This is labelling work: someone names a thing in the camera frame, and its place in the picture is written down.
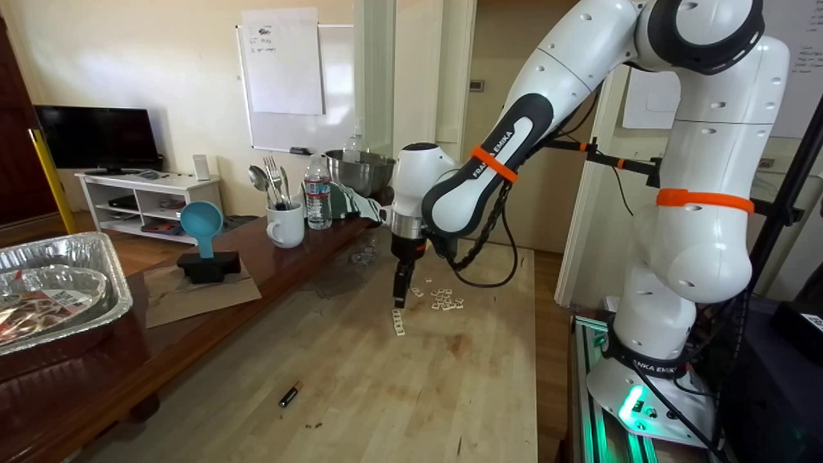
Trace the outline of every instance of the doorway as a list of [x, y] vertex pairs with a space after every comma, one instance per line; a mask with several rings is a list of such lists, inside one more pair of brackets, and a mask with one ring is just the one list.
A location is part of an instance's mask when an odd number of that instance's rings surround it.
[[0, 224], [54, 211], [46, 175], [27, 142], [35, 116], [0, 16]]

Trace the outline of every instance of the floor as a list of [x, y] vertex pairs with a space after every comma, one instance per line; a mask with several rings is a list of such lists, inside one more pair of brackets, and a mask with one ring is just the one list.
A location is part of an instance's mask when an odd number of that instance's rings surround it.
[[[0, 226], [0, 246], [62, 233], [55, 217]], [[122, 272], [156, 266], [185, 244], [109, 233]], [[552, 302], [561, 254], [535, 251], [535, 341], [536, 341], [536, 457], [556, 461], [568, 422], [568, 312]]]

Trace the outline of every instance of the black box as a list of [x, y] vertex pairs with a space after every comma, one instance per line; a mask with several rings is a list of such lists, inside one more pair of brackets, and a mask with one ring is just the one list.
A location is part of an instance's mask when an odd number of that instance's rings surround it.
[[212, 251], [212, 260], [202, 260], [194, 251], [185, 251], [176, 257], [176, 268], [190, 284], [221, 284], [225, 275], [238, 272], [238, 254]]

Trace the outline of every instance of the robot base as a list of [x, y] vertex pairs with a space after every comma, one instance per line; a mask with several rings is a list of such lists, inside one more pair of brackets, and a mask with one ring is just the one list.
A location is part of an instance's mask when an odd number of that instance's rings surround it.
[[[689, 370], [678, 385], [668, 379], [647, 379], [704, 437], [711, 434], [715, 407], [701, 381]], [[643, 379], [614, 357], [602, 357], [586, 376], [595, 407], [612, 413], [626, 431], [691, 447], [701, 440], [675, 419]]]

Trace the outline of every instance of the orange ring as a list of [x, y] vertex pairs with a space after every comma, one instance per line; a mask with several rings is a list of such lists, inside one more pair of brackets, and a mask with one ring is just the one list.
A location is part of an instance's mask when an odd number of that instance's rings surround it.
[[490, 152], [485, 152], [482, 146], [471, 150], [471, 155], [489, 164], [495, 175], [500, 175], [505, 182], [516, 182], [516, 173], [509, 170], [505, 164], [500, 164]]
[[657, 190], [657, 206], [662, 206], [662, 208], [680, 208], [689, 204], [741, 208], [745, 214], [754, 214], [754, 204], [741, 195], [701, 193], [701, 190], [687, 190], [687, 187], [660, 187]]

